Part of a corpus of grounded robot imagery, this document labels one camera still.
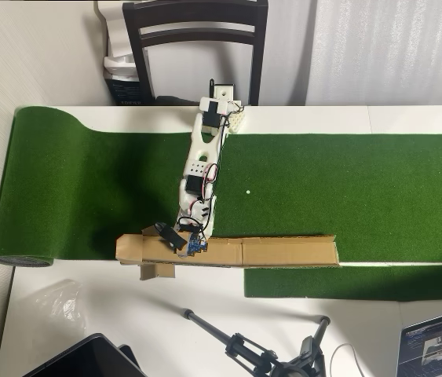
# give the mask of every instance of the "circuit board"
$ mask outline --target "circuit board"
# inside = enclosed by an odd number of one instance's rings
[[[199,233],[192,233],[189,236],[188,241],[188,256],[194,256],[195,253],[201,253],[202,251],[206,251],[207,243],[203,239],[203,236]]]

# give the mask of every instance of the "tablet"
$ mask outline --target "tablet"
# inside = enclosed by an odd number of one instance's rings
[[[93,334],[24,377],[146,377],[102,334]]]

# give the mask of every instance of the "wooden chair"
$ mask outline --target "wooden chair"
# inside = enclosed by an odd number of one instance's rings
[[[225,41],[252,45],[249,104],[259,103],[268,0],[158,0],[139,4],[127,2],[123,4],[123,16],[141,81],[144,104],[156,104],[144,58],[144,47],[185,41]],[[191,21],[251,25],[254,26],[254,32],[202,27],[141,33],[143,27]]]

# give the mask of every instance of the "laptop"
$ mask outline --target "laptop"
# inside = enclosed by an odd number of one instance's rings
[[[396,377],[442,377],[442,317],[402,330]]]

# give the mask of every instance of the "golf putting mat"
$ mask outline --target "golf putting mat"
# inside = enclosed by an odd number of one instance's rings
[[[190,134],[103,133],[53,108],[19,110],[0,262],[114,259],[123,233],[173,224],[189,145]],[[340,262],[442,262],[442,135],[232,135],[218,179],[215,236],[335,234]]]
[[[245,296],[442,300],[442,265],[245,269]]]

